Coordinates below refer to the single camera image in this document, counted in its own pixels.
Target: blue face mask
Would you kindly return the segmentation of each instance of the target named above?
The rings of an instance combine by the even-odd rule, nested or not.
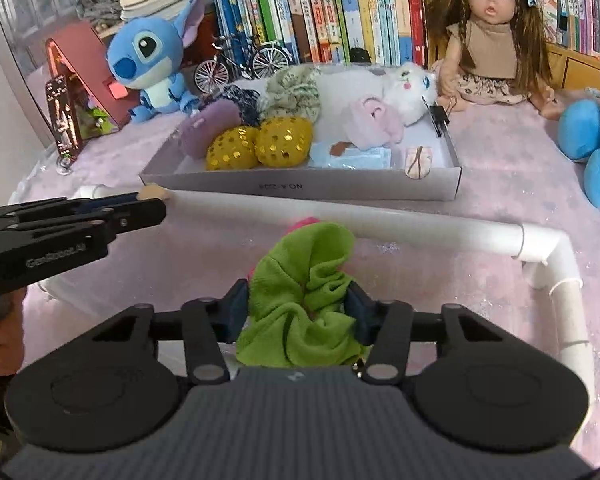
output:
[[[340,170],[387,170],[391,168],[391,149],[384,146],[366,151],[355,146],[345,148],[340,156],[331,155],[332,142],[314,142],[309,152],[310,168]]]

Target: yellow sequined ball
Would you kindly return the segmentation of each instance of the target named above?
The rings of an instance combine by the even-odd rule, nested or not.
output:
[[[303,117],[273,117],[260,125],[256,156],[271,168],[291,168],[309,155],[314,138],[311,121]]]
[[[208,170],[249,170],[256,166],[253,141],[256,128],[238,126],[218,135],[206,150]]]

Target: doll's face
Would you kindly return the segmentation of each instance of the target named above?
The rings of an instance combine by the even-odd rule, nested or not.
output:
[[[516,12],[516,0],[469,0],[471,12],[492,25],[509,23]]]

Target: black clip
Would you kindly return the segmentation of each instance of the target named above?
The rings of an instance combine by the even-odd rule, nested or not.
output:
[[[449,124],[449,115],[446,110],[440,106],[439,104],[429,105],[427,101],[422,97],[422,102],[429,110],[429,115],[431,116],[431,123],[436,130],[436,135],[438,137],[442,137],[443,132],[446,131],[446,127]]]

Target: beige doll dress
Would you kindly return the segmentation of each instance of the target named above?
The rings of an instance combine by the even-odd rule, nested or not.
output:
[[[458,40],[458,24],[449,25],[449,33]],[[516,77],[518,58],[509,23],[492,25],[471,16],[466,22],[466,47],[475,68],[462,69],[456,79],[465,101],[487,105],[516,104],[529,98],[509,85]]]

